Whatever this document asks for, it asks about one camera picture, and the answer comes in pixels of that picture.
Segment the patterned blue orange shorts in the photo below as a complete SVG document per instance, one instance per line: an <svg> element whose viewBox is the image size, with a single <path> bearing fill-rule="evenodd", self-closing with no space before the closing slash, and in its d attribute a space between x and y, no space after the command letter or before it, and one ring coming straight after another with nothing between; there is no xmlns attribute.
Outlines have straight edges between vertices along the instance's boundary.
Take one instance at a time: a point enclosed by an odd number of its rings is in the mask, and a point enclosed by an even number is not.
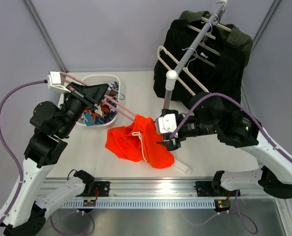
<svg viewBox="0 0 292 236"><path fill-rule="evenodd" d="M118 101L118 87L118 82L116 81L109 83L109 88L106 95ZM85 125L86 127L105 125L111 122L116 115L117 111L115 109L101 102L99 105L96 105L91 110L86 109L79 119L79 123Z"/></svg>

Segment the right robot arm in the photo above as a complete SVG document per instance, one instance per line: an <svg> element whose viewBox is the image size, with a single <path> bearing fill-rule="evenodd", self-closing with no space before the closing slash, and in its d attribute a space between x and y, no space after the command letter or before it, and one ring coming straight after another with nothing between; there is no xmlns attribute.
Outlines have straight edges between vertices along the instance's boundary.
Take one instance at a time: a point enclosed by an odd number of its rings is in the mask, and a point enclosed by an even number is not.
<svg viewBox="0 0 292 236"><path fill-rule="evenodd" d="M262 189L278 199L292 199L292 155L278 145L262 124L240 104L230 111L221 93L201 92L191 99L186 115L163 109L155 120L160 144L168 151L181 147L187 138L216 135L219 142L256 158L258 168L244 172L217 171L210 181L196 182L199 197L230 197L242 189Z"/></svg>

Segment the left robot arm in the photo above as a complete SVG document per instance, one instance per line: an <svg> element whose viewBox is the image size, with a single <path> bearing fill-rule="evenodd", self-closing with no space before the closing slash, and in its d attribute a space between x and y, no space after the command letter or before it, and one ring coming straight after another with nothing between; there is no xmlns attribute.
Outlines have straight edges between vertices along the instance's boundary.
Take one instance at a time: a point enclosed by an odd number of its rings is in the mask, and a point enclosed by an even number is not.
<svg viewBox="0 0 292 236"><path fill-rule="evenodd" d="M99 104L108 84L82 86L70 83L63 105L51 101L39 103L33 110L30 124L34 134L17 162L19 177L7 201L0 209L0 227L6 236L34 236L46 220L73 197L98 193L95 179L84 170L77 171L65 184L45 197L37 194L47 175L67 147L66 139L84 110Z"/></svg>

